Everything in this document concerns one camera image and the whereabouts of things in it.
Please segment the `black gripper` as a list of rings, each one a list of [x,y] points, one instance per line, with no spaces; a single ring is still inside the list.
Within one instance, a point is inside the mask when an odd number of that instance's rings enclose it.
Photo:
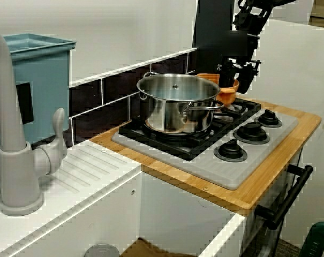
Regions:
[[[259,45],[260,36],[249,34],[245,31],[227,31],[218,41],[219,62],[218,70],[229,59],[234,59],[235,64],[244,66],[252,62],[252,57]],[[232,87],[236,74],[235,67],[224,66],[221,71],[221,87]],[[257,69],[244,68],[240,72],[240,93],[245,94],[254,77],[258,74]]]

